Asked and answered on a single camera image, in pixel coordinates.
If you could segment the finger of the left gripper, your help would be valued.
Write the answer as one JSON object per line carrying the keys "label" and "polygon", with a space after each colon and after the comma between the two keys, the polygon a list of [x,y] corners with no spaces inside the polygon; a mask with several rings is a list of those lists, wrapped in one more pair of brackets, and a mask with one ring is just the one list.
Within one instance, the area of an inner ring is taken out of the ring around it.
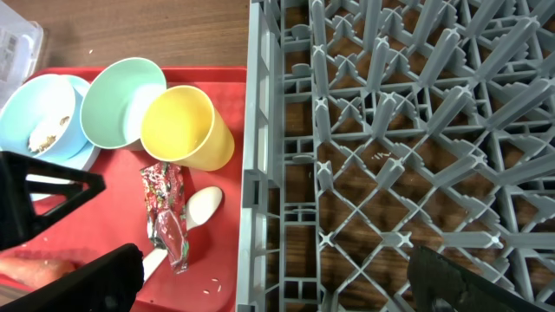
{"label": "finger of the left gripper", "polygon": [[106,189],[100,174],[1,153],[1,249],[37,237]]}

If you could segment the light blue small bowl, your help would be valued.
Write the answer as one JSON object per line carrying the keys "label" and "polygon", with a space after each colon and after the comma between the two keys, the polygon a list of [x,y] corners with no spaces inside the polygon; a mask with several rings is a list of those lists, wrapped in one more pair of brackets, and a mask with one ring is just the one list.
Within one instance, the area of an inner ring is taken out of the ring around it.
{"label": "light blue small bowl", "polygon": [[[25,82],[1,111],[1,149],[54,162],[71,158],[88,142],[82,131],[81,106],[63,75],[40,75]],[[54,116],[70,117],[65,132],[45,152],[32,153],[28,149],[30,133],[38,123]]]}

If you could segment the light blue plate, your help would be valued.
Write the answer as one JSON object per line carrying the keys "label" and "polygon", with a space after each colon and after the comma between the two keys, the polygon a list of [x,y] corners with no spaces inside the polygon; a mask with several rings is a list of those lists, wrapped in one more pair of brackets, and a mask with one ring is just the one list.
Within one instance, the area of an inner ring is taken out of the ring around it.
{"label": "light blue plate", "polygon": [[[67,78],[70,81],[72,87],[76,91],[77,101],[79,103],[82,103],[84,96],[86,95],[86,93],[90,88],[90,83],[88,81],[85,81],[81,77],[78,77],[75,75],[63,75],[63,77]],[[91,169],[96,159],[98,158],[100,150],[101,149],[99,147],[94,146],[92,143],[88,141],[82,147],[82,149],[74,156],[65,160],[60,160],[60,161],[56,160],[55,163],[57,165],[61,165],[61,166],[65,166],[65,167],[69,167],[77,170],[88,171]],[[52,177],[46,177],[46,176],[40,176],[40,175],[28,175],[27,180],[35,181],[35,182],[58,184],[58,185],[71,183],[71,181],[67,179],[52,178]]]}

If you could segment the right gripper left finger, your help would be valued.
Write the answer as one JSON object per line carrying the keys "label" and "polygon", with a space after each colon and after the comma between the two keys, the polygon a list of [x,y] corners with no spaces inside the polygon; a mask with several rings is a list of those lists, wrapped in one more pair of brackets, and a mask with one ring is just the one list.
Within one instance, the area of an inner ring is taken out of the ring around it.
{"label": "right gripper left finger", "polygon": [[2,312],[128,312],[144,283],[143,254],[123,244],[1,307]]}

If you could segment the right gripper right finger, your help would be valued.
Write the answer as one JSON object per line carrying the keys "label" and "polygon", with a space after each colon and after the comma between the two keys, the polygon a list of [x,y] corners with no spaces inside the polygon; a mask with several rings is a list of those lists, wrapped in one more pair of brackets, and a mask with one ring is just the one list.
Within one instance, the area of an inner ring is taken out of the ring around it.
{"label": "right gripper right finger", "polygon": [[408,280],[419,311],[545,311],[425,246],[413,251]]}

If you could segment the yellow plastic cup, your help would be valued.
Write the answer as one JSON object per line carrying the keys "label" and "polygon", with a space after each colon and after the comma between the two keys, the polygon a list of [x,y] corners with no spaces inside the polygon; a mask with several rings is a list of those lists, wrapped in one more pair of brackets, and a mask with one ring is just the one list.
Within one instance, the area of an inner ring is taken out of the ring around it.
{"label": "yellow plastic cup", "polygon": [[163,92],[149,106],[140,141],[155,159],[202,171],[216,171],[232,158],[232,132],[209,96],[194,86]]}

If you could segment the mint green bowl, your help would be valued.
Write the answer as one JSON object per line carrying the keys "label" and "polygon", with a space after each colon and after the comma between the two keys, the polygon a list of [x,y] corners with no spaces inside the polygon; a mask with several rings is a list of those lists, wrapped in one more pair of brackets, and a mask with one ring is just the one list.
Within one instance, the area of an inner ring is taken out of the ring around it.
{"label": "mint green bowl", "polygon": [[155,62],[131,57],[103,69],[92,81],[80,112],[82,131],[102,149],[140,151],[145,112],[167,90],[167,79]]}

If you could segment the red snack wrapper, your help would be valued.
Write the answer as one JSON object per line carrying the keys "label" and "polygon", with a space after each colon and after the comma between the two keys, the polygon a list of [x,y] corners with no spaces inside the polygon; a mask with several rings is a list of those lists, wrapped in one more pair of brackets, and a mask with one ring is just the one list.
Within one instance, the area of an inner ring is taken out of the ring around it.
{"label": "red snack wrapper", "polygon": [[160,162],[140,170],[147,209],[147,236],[155,249],[167,252],[174,274],[187,270],[185,185],[181,167]]}

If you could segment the rice and food scraps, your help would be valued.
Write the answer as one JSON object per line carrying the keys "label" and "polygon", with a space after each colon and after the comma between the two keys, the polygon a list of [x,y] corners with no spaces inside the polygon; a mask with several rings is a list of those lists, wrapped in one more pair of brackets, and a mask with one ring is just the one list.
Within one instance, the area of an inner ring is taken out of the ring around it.
{"label": "rice and food scraps", "polygon": [[30,133],[28,149],[32,153],[43,153],[60,139],[65,132],[69,116],[54,116],[41,121]]}

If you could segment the white plastic spoon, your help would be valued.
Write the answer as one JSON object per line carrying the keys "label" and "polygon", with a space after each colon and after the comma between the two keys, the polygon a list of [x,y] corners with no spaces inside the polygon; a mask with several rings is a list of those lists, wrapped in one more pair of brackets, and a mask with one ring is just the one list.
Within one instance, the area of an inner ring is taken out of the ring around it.
{"label": "white plastic spoon", "polygon": [[[223,192],[217,186],[209,186],[194,193],[186,203],[186,228],[192,230],[206,223],[218,209],[222,198]],[[143,258],[144,283],[157,270],[167,255],[167,249],[154,248]]]}

